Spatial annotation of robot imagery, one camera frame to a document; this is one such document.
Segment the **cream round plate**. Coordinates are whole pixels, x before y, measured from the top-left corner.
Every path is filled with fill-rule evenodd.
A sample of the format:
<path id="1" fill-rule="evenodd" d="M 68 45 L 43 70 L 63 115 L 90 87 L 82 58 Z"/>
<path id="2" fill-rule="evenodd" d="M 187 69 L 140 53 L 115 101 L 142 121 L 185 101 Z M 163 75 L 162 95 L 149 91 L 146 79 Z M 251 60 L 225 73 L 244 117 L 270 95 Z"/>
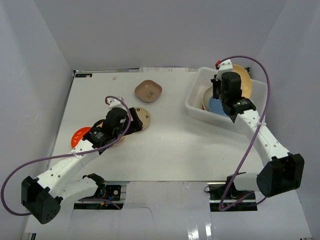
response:
<path id="1" fill-rule="evenodd" d="M 210 111 L 210 107 L 209 107 L 209 103 L 210 100 L 213 98 L 213 87 L 209 87 L 208 89 L 206 89 L 203 93 L 202 96 L 202 109 L 209 112 Z"/>

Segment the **yellow square panda plate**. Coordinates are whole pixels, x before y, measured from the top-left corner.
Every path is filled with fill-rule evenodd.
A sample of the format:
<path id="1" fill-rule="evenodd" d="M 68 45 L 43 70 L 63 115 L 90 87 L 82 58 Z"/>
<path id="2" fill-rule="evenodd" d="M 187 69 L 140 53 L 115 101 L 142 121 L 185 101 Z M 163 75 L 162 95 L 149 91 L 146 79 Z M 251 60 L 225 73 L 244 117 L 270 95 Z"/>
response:
<path id="1" fill-rule="evenodd" d="M 124 123 L 111 124 L 106 119 L 98 121 L 96 127 L 97 134 L 95 136 L 103 146 L 115 141 L 126 128 Z"/>

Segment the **yellow round plate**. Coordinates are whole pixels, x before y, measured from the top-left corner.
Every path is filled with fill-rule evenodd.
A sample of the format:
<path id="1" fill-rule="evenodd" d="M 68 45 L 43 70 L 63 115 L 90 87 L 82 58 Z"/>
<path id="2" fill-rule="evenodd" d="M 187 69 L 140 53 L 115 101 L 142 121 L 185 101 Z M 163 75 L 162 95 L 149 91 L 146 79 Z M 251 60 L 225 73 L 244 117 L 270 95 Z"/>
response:
<path id="1" fill-rule="evenodd" d="M 249 99 L 252 94 L 252 80 L 250 78 L 250 75 L 240 65 L 233 64 L 232 67 L 233 67 L 232 71 L 234 73 L 239 74 L 239 76 L 240 76 L 242 96 Z"/>

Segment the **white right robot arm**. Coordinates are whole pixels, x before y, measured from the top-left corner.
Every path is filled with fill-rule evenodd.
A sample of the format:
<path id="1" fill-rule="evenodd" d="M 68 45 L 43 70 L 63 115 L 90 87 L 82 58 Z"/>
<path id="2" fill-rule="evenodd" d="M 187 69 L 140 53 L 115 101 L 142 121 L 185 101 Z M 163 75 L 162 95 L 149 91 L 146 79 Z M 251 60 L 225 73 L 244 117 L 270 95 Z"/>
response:
<path id="1" fill-rule="evenodd" d="M 263 168 L 259 173 L 238 173 L 228 180 L 226 195 L 236 200 L 244 191 L 257 191 L 270 198 L 301 186 L 305 160 L 281 145 L 262 121 L 253 102 L 242 95 L 241 77 L 227 71 L 212 79 L 213 98 L 219 99 L 225 114 L 250 140 Z"/>

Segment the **brown square plate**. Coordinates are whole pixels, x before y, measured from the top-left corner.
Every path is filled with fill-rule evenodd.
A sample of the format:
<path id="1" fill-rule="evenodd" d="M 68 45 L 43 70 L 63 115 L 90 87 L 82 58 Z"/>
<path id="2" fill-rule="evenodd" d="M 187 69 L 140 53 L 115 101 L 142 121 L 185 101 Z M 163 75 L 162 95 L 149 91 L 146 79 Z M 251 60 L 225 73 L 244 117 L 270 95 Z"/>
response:
<path id="1" fill-rule="evenodd" d="M 135 95 L 145 103 L 154 102 L 162 93 L 163 88 L 153 80 L 142 81 L 134 90 Z"/>

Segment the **blue round plate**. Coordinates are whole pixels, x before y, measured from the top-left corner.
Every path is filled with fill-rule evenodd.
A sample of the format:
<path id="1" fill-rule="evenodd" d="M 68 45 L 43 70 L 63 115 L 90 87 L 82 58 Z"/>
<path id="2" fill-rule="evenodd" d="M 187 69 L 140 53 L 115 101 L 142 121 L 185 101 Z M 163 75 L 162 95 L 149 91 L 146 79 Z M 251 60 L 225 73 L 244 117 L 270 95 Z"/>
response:
<path id="1" fill-rule="evenodd" d="M 209 106 L 209 111 L 211 113 L 223 116 L 223 117 L 228 117 L 226 115 L 226 113 L 223 110 L 223 106 L 222 103 L 219 99 L 215 99 L 213 97 L 210 98 L 209 102 L 208 102 L 208 106 Z"/>

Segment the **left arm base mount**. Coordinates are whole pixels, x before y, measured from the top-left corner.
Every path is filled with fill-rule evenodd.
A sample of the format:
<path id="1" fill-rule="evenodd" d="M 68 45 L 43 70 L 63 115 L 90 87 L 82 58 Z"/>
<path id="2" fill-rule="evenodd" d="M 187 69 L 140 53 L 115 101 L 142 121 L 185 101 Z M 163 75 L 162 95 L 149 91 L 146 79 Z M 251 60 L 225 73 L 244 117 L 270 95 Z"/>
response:
<path id="1" fill-rule="evenodd" d="M 86 197 L 73 205 L 74 210 L 121 210 L 126 199 L 127 186 L 108 184 L 97 197 Z"/>

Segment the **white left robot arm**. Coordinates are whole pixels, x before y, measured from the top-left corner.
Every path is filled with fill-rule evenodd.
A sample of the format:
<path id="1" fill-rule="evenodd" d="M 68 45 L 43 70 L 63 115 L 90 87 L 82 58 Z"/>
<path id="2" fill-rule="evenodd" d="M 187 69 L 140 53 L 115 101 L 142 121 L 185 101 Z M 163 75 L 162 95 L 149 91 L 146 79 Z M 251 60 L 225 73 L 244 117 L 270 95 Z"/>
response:
<path id="1" fill-rule="evenodd" d="M 47 224 L 60 211 L 62 188 L 85 165 L 104 152 L 123 135 L 141 131 L 143 123 L 135 108 L 111 109 L 105 119 L 96 122 L 75 146 L 71 156 L 63 157 L 51 169 L 36 178 L 26 177 L 21 183 L 22 205 L 41 223 Z"/>

